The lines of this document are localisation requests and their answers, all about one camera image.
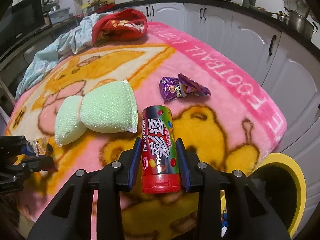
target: purple snack wrapper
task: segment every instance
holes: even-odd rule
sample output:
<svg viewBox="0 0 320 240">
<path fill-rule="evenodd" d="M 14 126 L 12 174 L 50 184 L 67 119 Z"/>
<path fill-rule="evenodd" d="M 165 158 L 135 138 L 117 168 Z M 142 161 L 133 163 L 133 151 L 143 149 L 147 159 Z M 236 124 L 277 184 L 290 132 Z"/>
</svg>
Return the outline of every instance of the purple snack wrapper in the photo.
<svg viewBox="0 0 320 240">
<path fill-rule="evenodd" d="M 164 101 L 171 101 L 191 94 L 196 96 L 211 95 L 208 88 L 187 78 L 182 73 L 178 75 L 178 78 L 163 77 L 159 88 Z"/>
<path fill-rule="evenodd" d="M 179 78 L 173 77 L 163 77 L 160 80 L 159 88 L 164 101 L 171 101 L 182 97 L 179 83 Z"/>
</svg>

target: yellow ring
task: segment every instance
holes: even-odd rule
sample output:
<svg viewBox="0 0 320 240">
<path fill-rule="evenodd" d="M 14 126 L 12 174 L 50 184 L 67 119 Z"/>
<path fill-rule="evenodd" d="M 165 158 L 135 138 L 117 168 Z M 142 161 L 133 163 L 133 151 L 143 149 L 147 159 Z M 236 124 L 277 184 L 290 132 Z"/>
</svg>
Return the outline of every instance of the yellow ring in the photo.
<svg viewBox="0 0 320 240">
<path fill-rule="evenodd" d="M 293 220 L 289 226 L 288 232 L 290 237 L 293 237 L 294 233 L 297 231 L 298 225 L 301 222 L 302 215 L 304 212 L 304 208 L 306 206 L 306 197 L 307 197 L 307 189 L 306 189 L 306 182 L 302 173 L 301 168 L 295 162 L 294 159 L 289 157 L 288 155 L 282 153 L 271 153 L 269 154 L 263 161 L 256 167 L 255 170 L 258 168 L 265 166 L 265 165 L 275 165 L 281 167 L 288 171 L 292 176 L 296 187 L 297 187 L 297 207 L 296 212 L 294 214 Z M 221 211 L 226 206 L 226 199 L 225 196 L 221 198 Z"/>
</svg>

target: metal screw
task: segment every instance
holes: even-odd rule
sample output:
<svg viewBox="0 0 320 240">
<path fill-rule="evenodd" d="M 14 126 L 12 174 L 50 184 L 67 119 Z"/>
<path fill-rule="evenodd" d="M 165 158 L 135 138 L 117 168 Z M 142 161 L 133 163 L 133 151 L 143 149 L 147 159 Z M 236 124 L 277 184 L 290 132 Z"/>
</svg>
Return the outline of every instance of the metal screw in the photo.
<svg viewBox="0 0 320 240">
<path fill-rule="evenodd" d="M 235 170 L 235 171 L 233 172 L 233 174 L 234 174 L 236 177 L 241 177 L 243 173 L 242 173 L 242 171 Z"/>
<path fill-rule="evenodd" d="M 112 163 L 112 167 L 114 168 L 119 168 L 120 166 L 121 166 L 121 162 L 116 161 Z"/>
<path fill-rule="evenodd" d="M 76 176 L 81 177 L 84 175 L 84 170 L 77 170 L 76 171 Z"/>
<path fill-rule="evenodd" d="M 200 162 L 200 163 L 198 163 L 198 168 L 200 168 L 200 169 L 205 169 L 206 167 L 207 167 L 207 164 L 205 164 L 205 163 L 203 163 L 203 162 Z"/>
</svg>

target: green mesh sponge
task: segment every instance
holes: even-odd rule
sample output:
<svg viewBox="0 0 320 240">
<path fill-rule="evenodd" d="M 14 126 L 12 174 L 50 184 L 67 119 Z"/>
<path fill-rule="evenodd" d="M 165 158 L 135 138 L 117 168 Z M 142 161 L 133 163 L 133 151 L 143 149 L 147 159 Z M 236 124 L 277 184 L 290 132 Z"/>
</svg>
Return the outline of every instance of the green mesh sponge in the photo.
<svg viewBox="0 0 320 240">
<path fill-rule="evenodd" d="M 127 80 L 100 86 L 84 97 L 66 98 L 57 114 L 54 127 L 59 146 L 71 143 L 87 128 L 96 132 L 137 132 L 137 104 Z"/>
</svg>

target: cylindrical candy container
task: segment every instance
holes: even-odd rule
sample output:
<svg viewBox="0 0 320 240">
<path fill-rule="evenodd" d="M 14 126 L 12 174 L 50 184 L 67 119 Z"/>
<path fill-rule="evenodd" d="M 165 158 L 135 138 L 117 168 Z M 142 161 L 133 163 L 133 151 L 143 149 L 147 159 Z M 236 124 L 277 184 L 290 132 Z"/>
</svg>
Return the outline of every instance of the cylindrical candy container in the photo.
<svg viewBox="0 0 320 240">
<path fill-rule="evenodd" d="M 171 111 L 165 106 L 149 106 L 142 112 L 142 192 L 180 189 Z"/>
</svg>

